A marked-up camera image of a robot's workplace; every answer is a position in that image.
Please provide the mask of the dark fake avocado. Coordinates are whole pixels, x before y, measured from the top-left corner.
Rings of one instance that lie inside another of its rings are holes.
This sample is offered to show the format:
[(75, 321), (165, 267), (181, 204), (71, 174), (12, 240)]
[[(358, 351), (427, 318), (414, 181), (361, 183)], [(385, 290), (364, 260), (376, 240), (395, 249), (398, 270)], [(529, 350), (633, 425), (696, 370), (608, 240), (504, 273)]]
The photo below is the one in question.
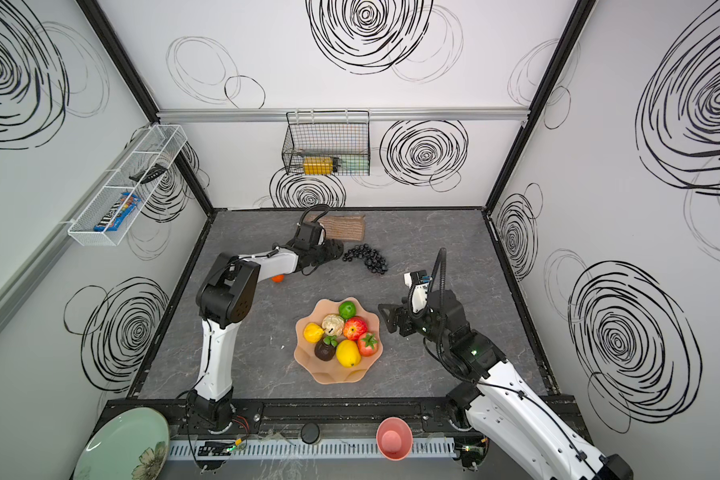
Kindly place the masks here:
[(344, 253), (344, 243), (340, 240), (330, 240), (328, 253), (331, 260), (340, 259)]

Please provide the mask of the red green apple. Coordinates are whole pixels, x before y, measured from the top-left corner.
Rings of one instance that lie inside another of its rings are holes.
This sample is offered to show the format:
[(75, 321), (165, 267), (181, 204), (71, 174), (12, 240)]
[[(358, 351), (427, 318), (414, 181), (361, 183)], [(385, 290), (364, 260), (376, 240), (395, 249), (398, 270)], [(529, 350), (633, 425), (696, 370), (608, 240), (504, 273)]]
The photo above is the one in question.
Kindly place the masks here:
[(356, 344), (360, 355), (363, 357), (373, 356), (379, 348), (378, 337), (371, 332), (367, 332), (364, 336), (360, 337)]

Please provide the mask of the red fake bell pepper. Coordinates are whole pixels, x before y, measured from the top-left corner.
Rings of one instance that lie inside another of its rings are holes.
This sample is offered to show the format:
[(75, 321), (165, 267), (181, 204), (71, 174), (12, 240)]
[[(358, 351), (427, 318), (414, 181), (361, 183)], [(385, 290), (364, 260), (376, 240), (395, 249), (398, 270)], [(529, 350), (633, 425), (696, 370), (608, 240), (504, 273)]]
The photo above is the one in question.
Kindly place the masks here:
[(355, 316), (345, 321), (342, 334), (347, 340), (356, 342), (367, 332), (366, 321), (360, 316)]

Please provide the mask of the green fake lime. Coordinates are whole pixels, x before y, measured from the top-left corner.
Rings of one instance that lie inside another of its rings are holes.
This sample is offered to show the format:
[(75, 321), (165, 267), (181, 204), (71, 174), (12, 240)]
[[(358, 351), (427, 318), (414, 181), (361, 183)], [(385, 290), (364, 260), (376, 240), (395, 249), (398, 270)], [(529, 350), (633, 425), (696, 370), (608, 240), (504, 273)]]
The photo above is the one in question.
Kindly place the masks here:
[(344, 301), (338, 307), (338, 314), (343, 320), (350, 320), (357, 315), (357, 307), (353, 301)]

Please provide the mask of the large yellow lemon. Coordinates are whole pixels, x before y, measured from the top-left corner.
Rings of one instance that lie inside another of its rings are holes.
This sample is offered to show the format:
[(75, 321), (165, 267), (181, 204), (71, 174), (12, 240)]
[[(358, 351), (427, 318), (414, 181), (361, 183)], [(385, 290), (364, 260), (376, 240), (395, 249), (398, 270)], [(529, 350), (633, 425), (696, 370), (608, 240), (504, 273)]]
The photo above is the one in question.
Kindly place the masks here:
[(345, 339), (336, 348), (336, 359), (342, 367), (352, 368), (361, 362), (362, 355), (354, 341)]

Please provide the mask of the cream fake pear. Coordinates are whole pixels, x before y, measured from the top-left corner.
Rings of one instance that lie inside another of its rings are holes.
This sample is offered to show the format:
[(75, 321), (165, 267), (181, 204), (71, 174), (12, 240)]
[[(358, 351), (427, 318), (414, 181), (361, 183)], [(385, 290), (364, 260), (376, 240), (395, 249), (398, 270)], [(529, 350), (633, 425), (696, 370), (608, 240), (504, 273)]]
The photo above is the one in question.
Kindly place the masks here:
[(321, 323), (321, 328), (326, 336), (341, 337), (345, 326), (345, 320), (339, 314), (326, 315)]

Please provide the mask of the pink wavy fruit bowl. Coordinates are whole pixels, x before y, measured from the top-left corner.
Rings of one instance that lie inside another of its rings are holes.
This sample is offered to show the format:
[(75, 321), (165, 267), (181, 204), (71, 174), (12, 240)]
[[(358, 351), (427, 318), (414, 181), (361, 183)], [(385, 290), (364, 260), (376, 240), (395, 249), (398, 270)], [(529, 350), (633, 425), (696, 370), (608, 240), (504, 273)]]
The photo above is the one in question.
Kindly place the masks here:
[(326, 315), (338, 314), (340, 307), (339, 301), (329, 299), (319, 300), (313, 311), (307, 317), (298, 320), (295, 326), (297, 345), (294, 350), (294, 359), (310, 373), (317, 383), (323, 385), (359, 382), (381, 358), (384, 352), (384, 345), (379, 337), (380, 320), (378, 316), (366, 311), (354, 297), (348, 297), (347, 301), (355, 305), (357, 313), (369, 326), (370, 333), (378, 340), (377, 350), (370, 356), (362, 356), (357, 365), (344, 367), (336, 358), (330, 361), (320, 360), (315, 355), (315, 345), (308, 342), (303, 335), (303, 331), (309, 323), (321, 323)]

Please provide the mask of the dark mangosteen green top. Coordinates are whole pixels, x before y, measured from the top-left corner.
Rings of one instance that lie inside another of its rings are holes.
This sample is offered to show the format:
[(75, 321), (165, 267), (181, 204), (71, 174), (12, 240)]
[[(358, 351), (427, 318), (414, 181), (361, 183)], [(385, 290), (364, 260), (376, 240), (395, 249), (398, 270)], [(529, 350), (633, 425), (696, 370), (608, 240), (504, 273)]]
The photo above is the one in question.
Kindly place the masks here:
[(315, 344), (314, 355), (317, 359), (328, 362), (336, 355), (338, 341), (335, 336), (324, 336)]

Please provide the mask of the small yellow lemon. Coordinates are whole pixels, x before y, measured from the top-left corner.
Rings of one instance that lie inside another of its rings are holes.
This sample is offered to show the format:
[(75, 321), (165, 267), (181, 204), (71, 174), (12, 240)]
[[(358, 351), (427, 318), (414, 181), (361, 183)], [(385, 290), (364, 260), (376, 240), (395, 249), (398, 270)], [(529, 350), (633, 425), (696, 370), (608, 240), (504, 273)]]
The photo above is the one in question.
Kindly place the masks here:
[(303, 338), (310, 344), (318, 343), (323, 339), (324, 335), (324, 329), (314, 322), (308, 323), (302, 332)]

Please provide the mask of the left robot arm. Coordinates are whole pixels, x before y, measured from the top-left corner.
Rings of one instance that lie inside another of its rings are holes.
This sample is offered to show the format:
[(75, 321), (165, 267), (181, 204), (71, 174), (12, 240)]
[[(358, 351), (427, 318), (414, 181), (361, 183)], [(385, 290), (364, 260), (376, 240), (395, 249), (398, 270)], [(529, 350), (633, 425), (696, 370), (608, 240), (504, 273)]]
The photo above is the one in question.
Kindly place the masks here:
[(223, 252), (216, 258), (196, 295), (203, 343), (198, 380), (187, 394), (190, 409), (214, 432), (223, 432), (233, 423), (234, 348), (257, 284), (296, 272), (309, 275), (343, 252), (343, 242), (330, 239), (318, 222), (301, 221), (284, 245), (275, 244), (259, 253)]

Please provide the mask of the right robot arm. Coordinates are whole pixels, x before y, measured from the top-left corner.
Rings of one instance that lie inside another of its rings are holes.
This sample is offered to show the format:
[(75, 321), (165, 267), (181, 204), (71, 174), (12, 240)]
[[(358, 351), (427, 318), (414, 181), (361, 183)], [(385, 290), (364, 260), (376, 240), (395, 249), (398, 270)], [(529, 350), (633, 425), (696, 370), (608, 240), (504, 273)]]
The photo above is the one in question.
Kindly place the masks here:
[(605, 455), (576, 433), (522, 379), (506, 355), (473, 329), (450, 290), (429, 294), (414, 312), (411, 302), (380, 304), (391, 333), (420, 333), (433, 356), (460, 381), (448, 394), (455, 422), (497, 444), (533, 479), (632, 479), (628, 463)]

